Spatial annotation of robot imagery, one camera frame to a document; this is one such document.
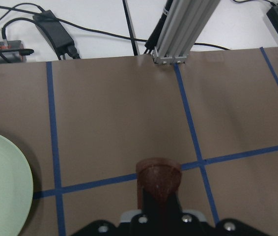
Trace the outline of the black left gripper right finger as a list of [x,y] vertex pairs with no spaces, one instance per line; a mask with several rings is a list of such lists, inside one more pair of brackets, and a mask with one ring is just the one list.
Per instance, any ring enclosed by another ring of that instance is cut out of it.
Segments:
[[227,218],[214,227],[192,213],[184,213],[175,193],[166,201],[166,236],[265,236],[266,233],[239,220]]

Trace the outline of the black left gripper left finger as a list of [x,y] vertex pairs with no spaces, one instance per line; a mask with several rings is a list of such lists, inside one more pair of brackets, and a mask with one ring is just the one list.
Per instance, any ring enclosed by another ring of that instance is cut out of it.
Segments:
[[122,214],[118,226],[107,220],[95,220],[74,236],[157,236],[159,228],[156,219],[156,200],[146,189],[141,190],[141,208]]

